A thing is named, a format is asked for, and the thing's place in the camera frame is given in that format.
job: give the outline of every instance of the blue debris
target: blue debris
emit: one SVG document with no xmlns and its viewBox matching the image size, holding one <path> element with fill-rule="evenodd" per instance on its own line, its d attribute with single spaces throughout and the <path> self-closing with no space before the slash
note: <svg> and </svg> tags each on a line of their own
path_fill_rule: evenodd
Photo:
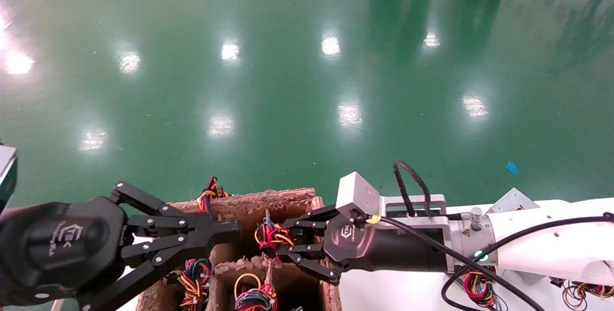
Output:
<svg viewBox="0 0 614 311">
<path fill-rule="evenodd" d="M 518 167 L 516 167 L 516 165 L 514 165 L 511 161 L 509 161 L 505 167 L 511 173 L 518 174 Z"/>
</svg>

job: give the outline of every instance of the robotic arm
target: robotic arm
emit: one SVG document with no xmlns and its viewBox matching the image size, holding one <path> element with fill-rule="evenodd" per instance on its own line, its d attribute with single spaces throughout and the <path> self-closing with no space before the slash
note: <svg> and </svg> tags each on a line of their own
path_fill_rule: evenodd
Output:
<svg viewBox="0 0 614 311">
<path fill-rule="evenodd" d="M 16 168 L 15 149 L 0 145 L 3 208 Z M 123 203 L 145 215 L 127 217 Z M 158 239 L 132 245 L 133 234 Z M 115 310 L 186 259 L 240 238 L 236 221 L 183 213 L 126 182 L 85 203 L 9 208 L 0 216 L 0 307 L 75 298 L 81 311 Z M 127 265 L 134 270 L 120 278 Z"/>
<path fill-rule="evenodd" d="M 491 212 L 480 208 L 448 215 L 443 195 L 410 196 L 414 211 L 408 216 L 402 197 L 382 197 L 354 172 L 340 180 L 336 204 L 289 219 L 283 227 L 299 245 L 278 246 L 276 254 L 305 272 L 332 284 L 351 269 L 444 272 L 453 274 L 465 263 L 444 254 L 405 230 L 388 223 L 366 223 L 371 215 L 386 216 L 406 224 L 467 258 L 533 226 L 577 217 L 603 218 L 602 222 L 546 228 L 522 236 L 483 257 L 479 265 L 497 266 L 557 278 L 614 285 L 614 250 L 607 238 L 614 235 L 614 218 L 603 217 L 610 200 L 569 203 L 555 210 L 543 208 Z M 434 215 L 427 216 L 426 210 Z M 318 264 L 327 258 L 332 268 Z"/>
</svg>

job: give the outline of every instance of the green epoxy floor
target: green epoxy floor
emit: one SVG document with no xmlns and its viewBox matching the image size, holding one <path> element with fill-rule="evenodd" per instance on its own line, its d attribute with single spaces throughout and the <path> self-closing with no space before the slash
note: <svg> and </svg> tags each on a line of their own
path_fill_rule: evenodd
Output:
<svg viewBox="0 0 614 311">
<path fill-rule="evenodd" d="M 397 158 L 450 204 L 614 194 L 614 0 L 0 0 L 0 17 L 16 206 L 117 180 L 193 199 L 211 174 L 331 203 L 357 170 L 396 195 Z"/>
</svg>

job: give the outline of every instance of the cardboard box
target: cardboard box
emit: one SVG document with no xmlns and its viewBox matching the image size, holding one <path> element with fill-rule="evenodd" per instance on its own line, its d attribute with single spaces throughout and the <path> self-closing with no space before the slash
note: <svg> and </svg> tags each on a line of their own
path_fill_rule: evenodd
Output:
<svg viewBox="0 0 614 311">
<path fill-rule="evenodd" d="M 196 201 L 172 203 L 172 206 L 186 213 L 200 211 Z M 209 256 L 213 278 L 206 311 L 234 310 L 234 284 L 246 272 L 272 285 L 278 297 L 278 311 L 290 311 L 295 307 L 303 307 L 304 311 L 341 311 L 337 287 L 318 281 L 291 263 L 268 258 L 254 240 L 254 230 L 266 215 L 270 215 L 274 223 L 283 223 L 285 219 L 323 206 L 324 202 L 314 189 L 264 191 L 213 199 L 213 214 L 219 221 L 238 220 L 243 240 L 213 248 Z M 181 285 L 156 283 L 140 295 L 137 311 L 177 311 L 182 299 L 181 288 Z"/>
</svg>

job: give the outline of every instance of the bolt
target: bolt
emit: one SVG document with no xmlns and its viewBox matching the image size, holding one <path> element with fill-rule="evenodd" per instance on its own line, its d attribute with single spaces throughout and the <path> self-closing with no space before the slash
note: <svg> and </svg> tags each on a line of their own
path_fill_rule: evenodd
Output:
<svg viewBox="0 0 614 311">
<path fill-rule="evenodd" d="M 471 229 L 473 230 L 482 230 L 482 225 L 480 221 L 482 221 L 482 209 L 474 206 L 469 212 L 469 216 L 471 217 Z"/>
</svg>

